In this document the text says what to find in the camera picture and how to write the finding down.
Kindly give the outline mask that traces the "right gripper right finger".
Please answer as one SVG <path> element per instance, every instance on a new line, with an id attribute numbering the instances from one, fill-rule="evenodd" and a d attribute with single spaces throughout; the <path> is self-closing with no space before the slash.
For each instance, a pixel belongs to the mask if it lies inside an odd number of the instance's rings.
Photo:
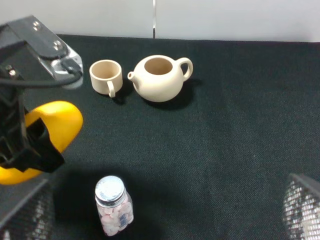
<path id="1" fill-rule="evenodd" d="M 282 222 L 290 240 L 320 238 L 320 183 L 291 173 L 282 205 Z"/>

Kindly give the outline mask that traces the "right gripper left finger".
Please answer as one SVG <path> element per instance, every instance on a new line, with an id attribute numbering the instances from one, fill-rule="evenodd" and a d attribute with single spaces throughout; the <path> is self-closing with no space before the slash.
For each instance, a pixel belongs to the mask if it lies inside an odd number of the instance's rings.
<path id="1" fill-rule="evenodd" d="M 53 225 L 53 191 L 47 179 L 0 187 L 2 240 L 50 240 Z"/>

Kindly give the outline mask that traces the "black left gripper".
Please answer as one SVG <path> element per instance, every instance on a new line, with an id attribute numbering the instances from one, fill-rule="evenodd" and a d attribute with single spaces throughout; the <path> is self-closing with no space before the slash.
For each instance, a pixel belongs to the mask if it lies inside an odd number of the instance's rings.
<path id="1" fill-rule="evenodd" d="M 52 173 L 64 162 L 41 118 L 26 127 L 23 89 L 0 85 L 0 164 L 5 169 Z"/>

